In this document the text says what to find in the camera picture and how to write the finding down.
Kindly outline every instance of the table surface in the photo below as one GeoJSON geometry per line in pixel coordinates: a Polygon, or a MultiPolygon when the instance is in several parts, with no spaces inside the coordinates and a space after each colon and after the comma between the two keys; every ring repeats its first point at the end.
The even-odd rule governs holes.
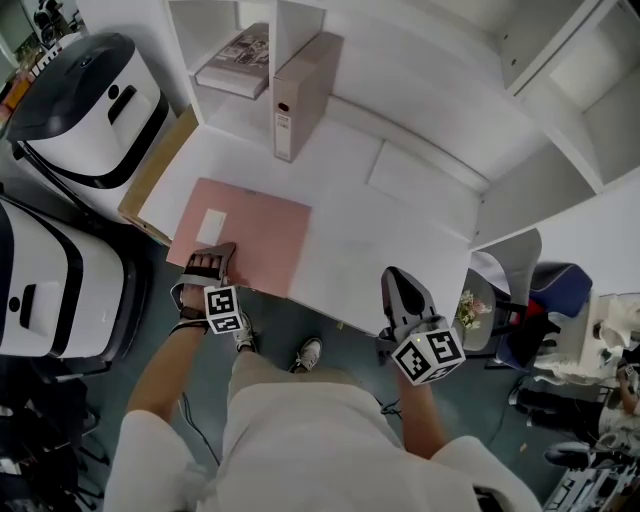
{"type": "Polygon", "coordinates": [[[325,117],[288,164],[260,144],[198,126],[139,217],[173,239],[201,177],[309,205],[291,299],[377,334],[387,326],[380,277],[387,266],[397,266],[429,289],[438,312],[451,322],[469,267],[469,244],[368,184],[381,144],[325,117]]]}

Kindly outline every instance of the equipment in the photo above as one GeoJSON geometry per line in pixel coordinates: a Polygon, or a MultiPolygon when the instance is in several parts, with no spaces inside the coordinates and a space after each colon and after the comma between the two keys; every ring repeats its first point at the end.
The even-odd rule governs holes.
{"type": "Polygon", "coordinates": [[[455,329],[411,274],[397,267],[384,271],[382,305],[390,327],[376,340],[381,364],[391,357],[416,386],[441,379],[465,361],[455,329]]]}
{"type": "Polygon", "coordinates": [[[146,288],[134,261],[4,196],[0,237],[0,354],[111,361],[126,353],[146,288]]]}
{"type": "Polygon", "coordinates": [[[556,443],[544,452],[547,462],[572,470],[614,469],[633,464],[636,459],[621,451],[592,448],[575,441],[556,443]]]}
{"type": "Polygon", "coordinates": [[[118,205],[175,120],[133,41],[87,36],[64,48],[16,108],[7,139],[72,201],[125,222],[118,205]]]}

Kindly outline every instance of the cardboard box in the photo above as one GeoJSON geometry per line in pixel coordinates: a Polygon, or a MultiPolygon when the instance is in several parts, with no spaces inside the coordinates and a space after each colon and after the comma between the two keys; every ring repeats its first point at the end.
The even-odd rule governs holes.
{"type": "Polygon", "coordinates": [[[273,80],[275,156],[292,162],[324,115],[343,38],[321,32],[273,80]]]}
{"type": "Polygon", "coordinates": [[[182,145],[198,126],[198,120],[193,113],[193,108],[185,110],[178,120],[173,124],[162,140],[153,149],[146,163],[136,175],[129,190],[118,206],[118,212],[140,230],[144,231],[157,242],[170,246],[171,239],[159,229],[148,222],[142,220],[138,214],[149,194],[156,186],[160,176],[180,151],[182,145]]]}

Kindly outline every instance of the pink paper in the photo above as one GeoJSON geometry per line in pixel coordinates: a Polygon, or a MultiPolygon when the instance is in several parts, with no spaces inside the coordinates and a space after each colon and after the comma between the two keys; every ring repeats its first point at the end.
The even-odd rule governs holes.
{"type": "Polygon", "coordinates": [[[311,208],[286,199],[200,178],[182,214],[167,261],[183,267],[208,209],[227,214],[218,244],[235,242],[233,284],[287,297],[298,266],[311,208]]]}

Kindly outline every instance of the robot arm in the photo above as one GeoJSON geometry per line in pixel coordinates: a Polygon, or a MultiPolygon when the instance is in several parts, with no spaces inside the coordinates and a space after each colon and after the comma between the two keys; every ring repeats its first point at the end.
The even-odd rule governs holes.
{"type": "Polygon", "coordinates": [[[417,279],[388,267],[381,284],[389,321],[377,340],[381,364],[393,359],[415,386],[440,379],[464,362],[458,334],[438,315],[431,294],[417,279]]]}

